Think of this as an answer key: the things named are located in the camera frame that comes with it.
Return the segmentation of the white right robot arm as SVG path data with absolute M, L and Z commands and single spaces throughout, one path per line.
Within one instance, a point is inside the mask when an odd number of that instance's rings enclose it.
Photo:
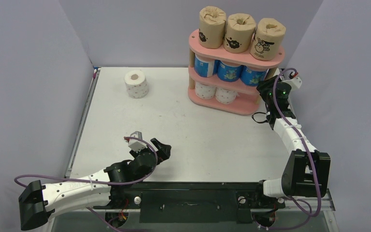
M 318 151 L 301 131 L 288 101 L 291 83 L 273 77 L 257 86 L 265 102 L 266 119 L 289 153 L 282 177 L 263 181 L 263 188 L 253 193 L 259 206 L 266 206 L 273 197 L 324 197 L 327 192 L 330 156 Z

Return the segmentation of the white floral roll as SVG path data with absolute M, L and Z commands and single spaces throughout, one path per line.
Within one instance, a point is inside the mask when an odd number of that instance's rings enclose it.
M 141 70 L 126 73 L 124 81 L 128 95 L 134 99 L 143 98 L 149 92 L 145 74 Z
M 215 96 L 216 86 L 202 84 L 200 82 L 195 83 L 195 94 L 204 100 L 212 99 Z
M 216 100 L 222 104 L 231 104 L 236 99 L 237 95 L 237 91 L 224 89 L 221 87 L 217 87 L 215 92 Z

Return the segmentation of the brown wrapped roll on shelf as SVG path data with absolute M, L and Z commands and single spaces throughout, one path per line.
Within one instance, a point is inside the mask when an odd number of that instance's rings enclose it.
M 206 6 L 201 9 L 199 20 L 199 43 L 205 48 L 219 48 L 223 44 L 226 13 L 218 7 Z

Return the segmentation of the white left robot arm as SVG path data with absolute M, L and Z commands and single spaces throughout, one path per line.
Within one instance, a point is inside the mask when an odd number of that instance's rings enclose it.
M 100 171 L 73 179 L 42 184 L 42 175 L 24 187 L 18 198 L 21 230 L 29 231 L 50 219 L 80 208 L 107 206 L 119 208 L 124 190 L 148 178 L 156 167 L 171 156 L 171 145 L 156 138 L 148 143 L 134 135 L 125 137 L 132 159 L 114 163 Z

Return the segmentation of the blue roll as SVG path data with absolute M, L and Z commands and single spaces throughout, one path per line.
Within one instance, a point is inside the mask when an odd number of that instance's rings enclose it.
M 226 82 L 237 81 L 243 69 L 243 65 L 220 60 L 217 68 L 217 76 Z
M 195 55 L 194 70 L 201 77 L 217 74 L 219 60 Z
M 268 69 L 256 70 L 252 67 L 244 66 L 240 79 L 247 86 L 257 86 L 260 81 L 265 79 L 267 72 Z

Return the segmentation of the pink three-tier wooden shelf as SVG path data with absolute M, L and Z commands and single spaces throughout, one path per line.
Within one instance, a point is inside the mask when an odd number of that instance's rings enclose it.
M 235 82 L 226 82 L 220 80 L 217 75 L 211 77 L 201 77 L 195 70 L 195 55 L 203 58 L 211 58 L 216 60 L 228 61 L 230 63 L 236 63 L 240 65 L 250 66 L 258 71 L 270 70 L 266 75 L 270 78 L 285 58 L 285 50 L 282 46 L 279 47 L 276 57 L 269 61 L 258 60 L 254 58 L 248 51 L 243 53 L 230 53 L 225 50 L 224 47 L 216 49 L 205 48 L 199 43 L 199 31 L 193 31 L 189 38 L 189 84 L 188 84 L 188 97 L 195 104 L 206 106 L 230 113 L 239 115 L 252 115 L 259 108 L 260 96 L 256 87 L 247 86 L 243 84 L 241 80 Z M 237 96 L 230 104 L 222 104 L 212 99 L 201 99 L 195 93 L 195 84 L 201 83 L 209 86 L 220 87 L 226 90 L 232 90 L 237 92 Z

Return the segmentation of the brown paper roll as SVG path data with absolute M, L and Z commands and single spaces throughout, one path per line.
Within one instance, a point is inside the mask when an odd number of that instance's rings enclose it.
M 224 48 L 234 54 L 247 51 L 256 26 L 254 18 L 249 14 L 238 13 L 230 15 L 224 35 Z

